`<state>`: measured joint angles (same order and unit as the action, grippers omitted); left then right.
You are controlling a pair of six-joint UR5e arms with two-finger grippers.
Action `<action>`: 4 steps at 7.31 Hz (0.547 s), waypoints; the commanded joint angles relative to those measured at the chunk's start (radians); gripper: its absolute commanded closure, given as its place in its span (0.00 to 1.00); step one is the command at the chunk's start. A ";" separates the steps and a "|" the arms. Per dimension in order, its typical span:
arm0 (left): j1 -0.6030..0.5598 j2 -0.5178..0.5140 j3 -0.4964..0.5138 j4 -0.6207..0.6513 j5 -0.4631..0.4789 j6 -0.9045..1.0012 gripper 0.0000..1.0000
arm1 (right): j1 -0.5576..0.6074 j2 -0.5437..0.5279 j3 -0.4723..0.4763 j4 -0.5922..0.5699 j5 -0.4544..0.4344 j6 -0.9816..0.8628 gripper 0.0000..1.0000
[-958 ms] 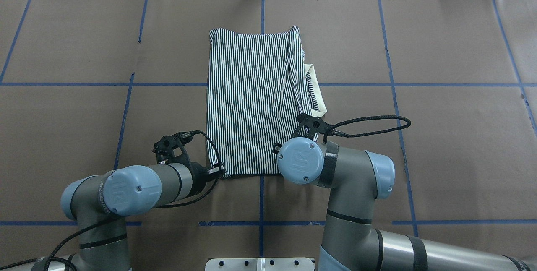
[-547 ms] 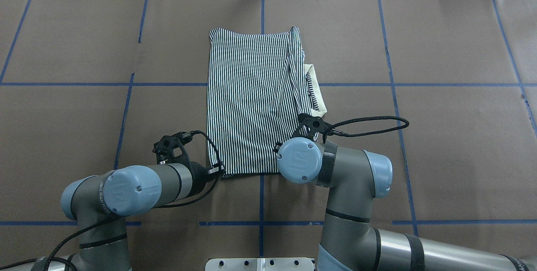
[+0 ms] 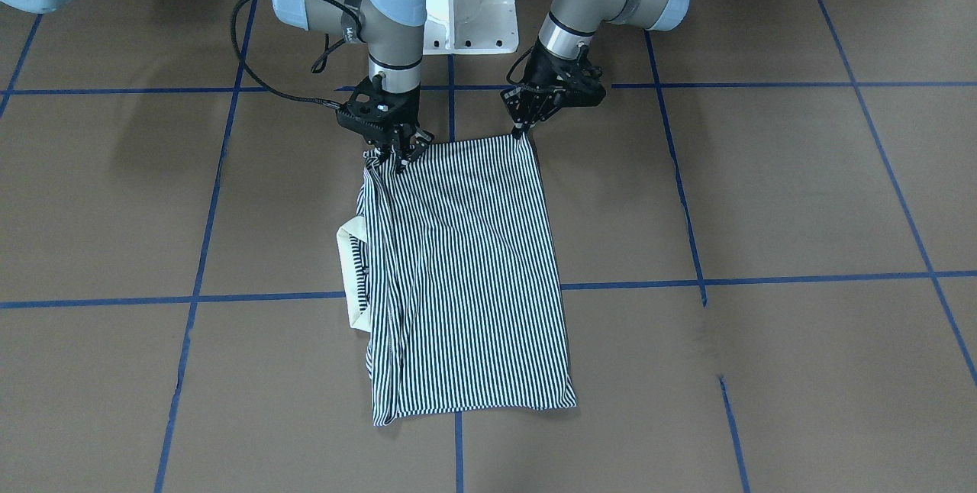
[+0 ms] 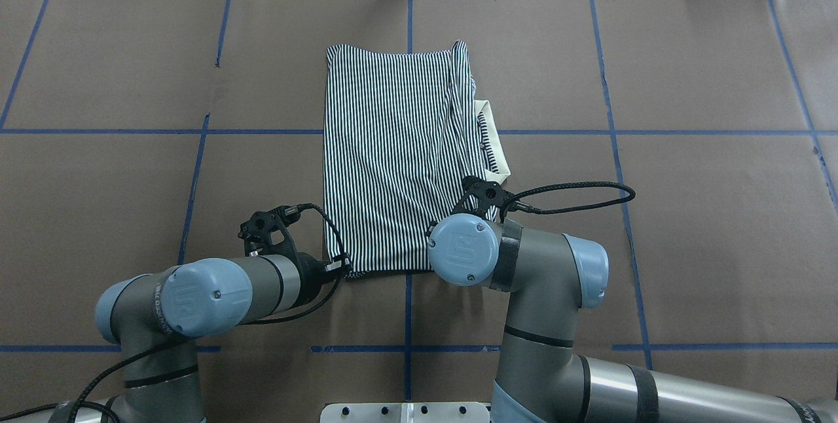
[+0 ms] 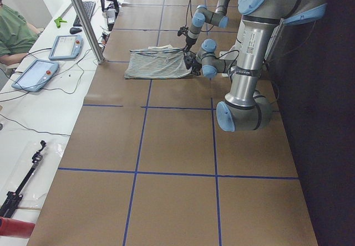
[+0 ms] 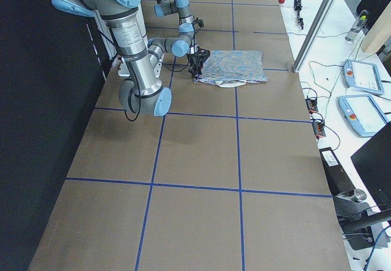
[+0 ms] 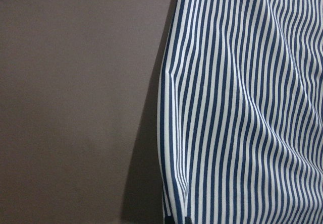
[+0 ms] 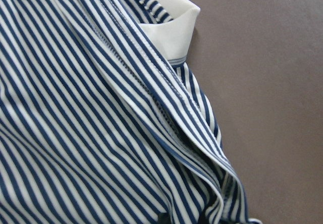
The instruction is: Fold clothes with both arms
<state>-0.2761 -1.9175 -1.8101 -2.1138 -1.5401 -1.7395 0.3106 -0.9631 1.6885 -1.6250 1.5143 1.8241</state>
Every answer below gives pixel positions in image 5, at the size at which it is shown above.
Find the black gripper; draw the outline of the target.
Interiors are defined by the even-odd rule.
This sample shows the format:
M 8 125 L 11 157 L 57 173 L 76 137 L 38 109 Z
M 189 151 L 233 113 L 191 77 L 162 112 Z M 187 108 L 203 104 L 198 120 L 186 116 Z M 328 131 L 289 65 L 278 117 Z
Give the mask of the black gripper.
M 191 51 L 183 51 L 184 63 L 191 74 L 200 76 L 200 63 L 196 60 L 196 54 Z
M 190 54 L 190 49 L 193 45 L 195 45 L 197 38 L 195 38 L 194 34 L 190 32 L 189 27 L 187 26 L 182 26 L 177 32 L 177 36 L 184 35 L 186 36 L 185 42 L 186 45 L 183 48 L 184 54 Z

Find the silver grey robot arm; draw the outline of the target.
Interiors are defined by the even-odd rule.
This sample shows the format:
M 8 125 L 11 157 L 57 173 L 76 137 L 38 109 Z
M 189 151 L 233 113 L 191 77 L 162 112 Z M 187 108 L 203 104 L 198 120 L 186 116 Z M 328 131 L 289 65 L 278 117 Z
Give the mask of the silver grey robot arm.
M 202 27 L 205 23 L 225 28 L 228 24 L 227 8 L 230 0 L 218 0 L 215 11 L 210 11 L 205 5 L 199 5 L 192 16 L 191 25 L 189 27 L 181 27 L 178 36 L 186 36 L 186 45 L 184 51 L 187 52 L 196 43 Z
M 216 42 L 205 40 L 193 54 L 204 24 L 220 28 L 227 26 L 227 7 L 230 0 L 218 0 L 214 11 L 197 7 L 189 27 L 179 35 L 186 37 L 183 50 L 186 67 L 195 75 L 213 78 L 226 73 L 232 81 L 229 93 L 216 107 L 217 121 L 224 131 L 257 130 L 265 127 L 272 109 L 268 100 L 256 90 L 267 46 L 279 24 L 298 25 L 316 21 L 324 16 L 327 0 L 238 0 L 244 31 L 237 57 L 228 60 L 215 56 Z

